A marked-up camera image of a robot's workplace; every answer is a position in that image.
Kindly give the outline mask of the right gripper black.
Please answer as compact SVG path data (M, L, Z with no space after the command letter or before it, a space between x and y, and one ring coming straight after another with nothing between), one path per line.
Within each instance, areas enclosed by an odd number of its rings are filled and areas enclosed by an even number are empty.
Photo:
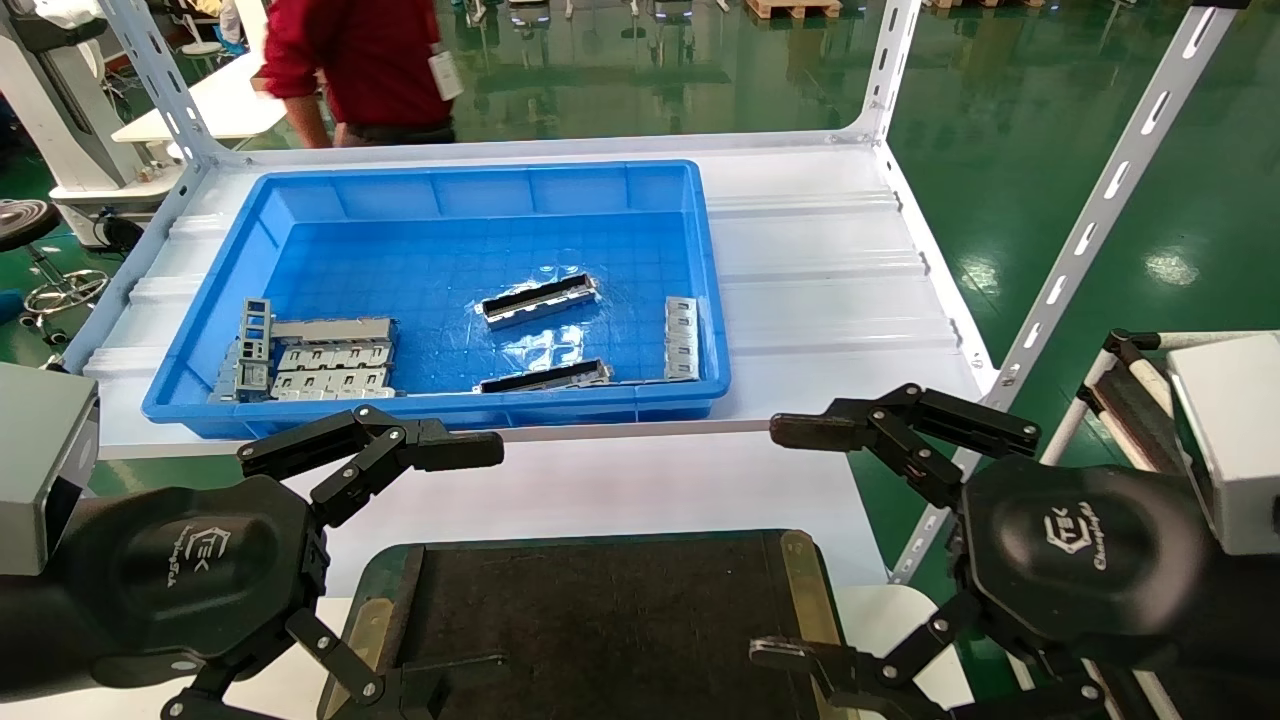
M952 708L927 696L916 676L992 607L1039 650L1114 664L1184 655L1201 578L1217 552L1187 480L1034 462L1025 457L1038 450L1037 424L914 383L878 398L836 398L820 414L778 413L771 439L868 451L929 505L963 511L966 577L978 594L955 594L887 657L847 644L751 641L753 664L808 675L831 706L884 719L1088 719L1105 708L1105 692L1087 675ZM963 470L932 439L1005 459L963 489Z

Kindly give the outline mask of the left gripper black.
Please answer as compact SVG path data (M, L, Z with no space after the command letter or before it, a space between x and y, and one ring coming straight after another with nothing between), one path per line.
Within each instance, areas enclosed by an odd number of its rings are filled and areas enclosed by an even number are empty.
M438 419L361 405L244 445L238 460L255 478L236 486L82 503L60 543L78 674L132 689L202 669L161 719L269 719L224 694L294 641L347 691L334 719L439 719L454 691L498 682L509 659L483 653L376 674L311 611L329 565L323 525L340 527L410 469L493 468L504 457L495 432L457 434ZM310 503L276 482L332 462L340 466Z

